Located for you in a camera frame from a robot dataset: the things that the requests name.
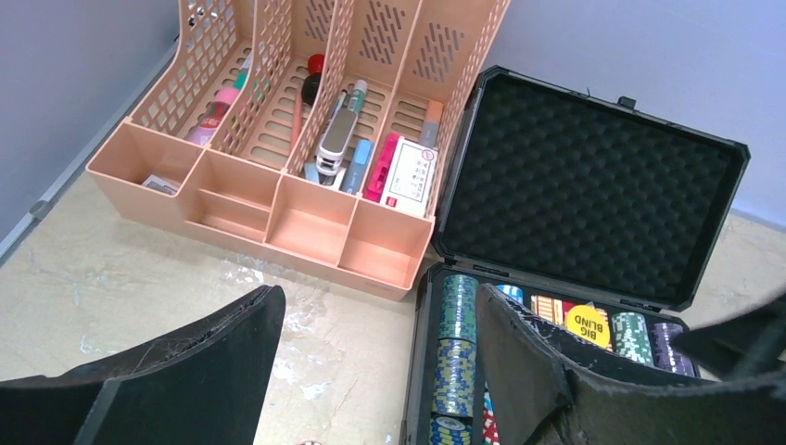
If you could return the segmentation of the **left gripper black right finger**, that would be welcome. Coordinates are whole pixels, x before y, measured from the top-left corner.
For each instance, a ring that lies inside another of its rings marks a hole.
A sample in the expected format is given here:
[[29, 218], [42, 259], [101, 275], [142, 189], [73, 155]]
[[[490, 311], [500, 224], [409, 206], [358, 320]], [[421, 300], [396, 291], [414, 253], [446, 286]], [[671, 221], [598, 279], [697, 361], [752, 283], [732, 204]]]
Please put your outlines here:
[[633, 362], [495, 286], [476, 295], [482, 363], [504, 444], [781, 444], [785, 370], [739, 380]]

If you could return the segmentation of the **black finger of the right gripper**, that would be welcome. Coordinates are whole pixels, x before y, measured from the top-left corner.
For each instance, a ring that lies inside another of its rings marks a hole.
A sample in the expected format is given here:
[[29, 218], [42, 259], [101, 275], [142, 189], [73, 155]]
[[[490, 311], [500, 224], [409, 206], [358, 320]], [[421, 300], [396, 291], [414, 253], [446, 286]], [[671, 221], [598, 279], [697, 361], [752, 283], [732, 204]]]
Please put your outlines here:
[[785, 296], [680, 334], [673, 347], [724, 381], [785, 370]]

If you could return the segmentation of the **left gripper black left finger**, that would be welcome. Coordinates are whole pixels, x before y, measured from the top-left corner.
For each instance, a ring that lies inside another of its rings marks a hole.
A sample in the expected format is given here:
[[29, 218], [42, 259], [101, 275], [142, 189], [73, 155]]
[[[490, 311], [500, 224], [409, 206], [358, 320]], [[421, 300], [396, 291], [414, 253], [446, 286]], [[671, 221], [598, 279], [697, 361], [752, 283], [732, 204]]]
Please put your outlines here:
[[1, 385], [5, 444], [250, 444], [285, 293], [260, 286], [136, 347]]

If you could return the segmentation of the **yellow big blind button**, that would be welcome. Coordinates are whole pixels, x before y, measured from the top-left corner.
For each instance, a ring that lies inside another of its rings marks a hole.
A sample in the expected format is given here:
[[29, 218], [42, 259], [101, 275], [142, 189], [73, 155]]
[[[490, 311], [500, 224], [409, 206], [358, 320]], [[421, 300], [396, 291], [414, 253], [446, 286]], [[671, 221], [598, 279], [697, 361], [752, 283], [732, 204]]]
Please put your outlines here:
[[574, 305], [564, 315], [564, 327], [598, 347], [613, 350], [612, 332], [605, 310], [589, 304]]

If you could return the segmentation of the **red gold card deck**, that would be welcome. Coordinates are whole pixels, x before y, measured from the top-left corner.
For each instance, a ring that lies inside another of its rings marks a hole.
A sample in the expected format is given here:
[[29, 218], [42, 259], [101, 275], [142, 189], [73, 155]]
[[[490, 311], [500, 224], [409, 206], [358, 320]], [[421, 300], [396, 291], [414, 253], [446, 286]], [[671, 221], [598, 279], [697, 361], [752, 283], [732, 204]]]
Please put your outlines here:
[[532, 309], [536, 315], [552, 322], [553, 324], [561, 326], [565, 330], [567, 330], [564, 327], [565, 313], [574, 305], [585, 305], [539, 295], [532, 296], [530, 299], [532, 303]]

